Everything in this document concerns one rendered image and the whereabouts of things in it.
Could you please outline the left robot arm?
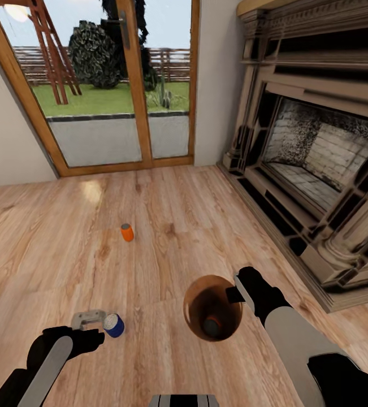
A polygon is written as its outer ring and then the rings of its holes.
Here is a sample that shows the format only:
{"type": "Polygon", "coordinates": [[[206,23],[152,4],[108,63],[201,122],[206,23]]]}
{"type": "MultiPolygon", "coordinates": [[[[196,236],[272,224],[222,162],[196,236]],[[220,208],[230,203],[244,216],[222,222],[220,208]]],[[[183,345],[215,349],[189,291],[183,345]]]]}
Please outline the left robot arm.
{"type": "Polygon", "coordinates": [[[79,312],[70,327],[44,329],[31,345],[27,369],[15,369],[0,388],[0,407],[42,407],[66,362],[104,343],[104,333],[99,329],[84,331],[83,325],[105,318],[102,310],[79,312]]]}

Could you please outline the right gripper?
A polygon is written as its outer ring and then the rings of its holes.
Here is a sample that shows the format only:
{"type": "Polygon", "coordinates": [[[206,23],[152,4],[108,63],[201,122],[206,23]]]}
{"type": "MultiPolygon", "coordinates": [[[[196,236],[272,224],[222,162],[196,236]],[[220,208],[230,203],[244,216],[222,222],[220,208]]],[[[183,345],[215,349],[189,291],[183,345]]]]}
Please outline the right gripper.
{"type": "Polygon", "coordinates": [[[226,295],[230,304],[245,302],[245,299],[241,296],[236,286],[226,288],[226,295]]]}

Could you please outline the trash can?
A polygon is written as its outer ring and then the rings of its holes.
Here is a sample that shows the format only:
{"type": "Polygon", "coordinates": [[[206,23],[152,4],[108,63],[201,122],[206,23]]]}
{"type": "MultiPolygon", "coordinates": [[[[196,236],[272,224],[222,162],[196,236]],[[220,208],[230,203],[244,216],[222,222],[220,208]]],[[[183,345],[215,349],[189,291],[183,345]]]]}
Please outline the trash can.
{"type": "Polygon", "coordinates": [[[184,319],[192,333],[203,341],[219,343],[228,340],[240,327],[243,303],[230,304],[226,295],[226,288],[233,286],[222,276],[204,275],[188,287],[183,299],[184,319]],[[217,337],[208,336],[204,330],[206,318],[211,313],[217,313],[222,319],[222,330],[217,337]]]}

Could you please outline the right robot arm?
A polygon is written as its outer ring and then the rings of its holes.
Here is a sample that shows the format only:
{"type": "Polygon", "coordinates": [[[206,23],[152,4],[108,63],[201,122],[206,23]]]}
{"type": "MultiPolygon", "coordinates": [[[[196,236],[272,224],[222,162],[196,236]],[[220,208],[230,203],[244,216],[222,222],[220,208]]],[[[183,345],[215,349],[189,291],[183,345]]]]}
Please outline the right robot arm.
{"type": "Polygon", "coordinates": [[[259,271],[245,266],[226,288],[230,304],[247,302],[274,344],[305,407],[368,407],[368,373],[305,320],[259,271]]]}

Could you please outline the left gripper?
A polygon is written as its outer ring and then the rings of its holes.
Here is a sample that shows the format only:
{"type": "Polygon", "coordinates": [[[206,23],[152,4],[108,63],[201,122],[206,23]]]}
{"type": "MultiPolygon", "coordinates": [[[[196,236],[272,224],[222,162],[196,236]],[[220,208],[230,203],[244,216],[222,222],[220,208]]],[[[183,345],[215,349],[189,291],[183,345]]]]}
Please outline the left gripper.
{"type": "Polygon", "coordinates": [[[73,332],[76,332],[79,335],[80,346],[75,355],[71,357],[71,359],[83,353],[89,353],[97,350],[97,347],[100,344],[103,344],[105,340],[105,334],[99,333],[99,329],[87,331],[75,330],[73,332]]]}

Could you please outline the can of soda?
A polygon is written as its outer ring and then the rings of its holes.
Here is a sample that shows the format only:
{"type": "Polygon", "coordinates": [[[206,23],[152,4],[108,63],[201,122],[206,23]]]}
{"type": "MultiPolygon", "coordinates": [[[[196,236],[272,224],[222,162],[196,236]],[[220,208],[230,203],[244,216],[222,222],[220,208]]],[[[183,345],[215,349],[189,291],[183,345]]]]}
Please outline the can of soda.
{"type": "Polygon", "coordinates": [[[121,232],[125,241],[131,241],[133,239],[133,231],[129,223],[124,223],[121,226],[121,232]]]}
{"type": "Polygon", "coordinates": [[[204,330],[208,336],[217,337],[222,330],[222,319],[217,313],[211,313],[206,318],[204,330]]]}
{"type": "Polygon", "coordinates": [[[106,315],[103,321],[104,332],[107,332],[112,338],[119,337],[124,330],[124,323],[117,313],[110,313],[106,315]]]}

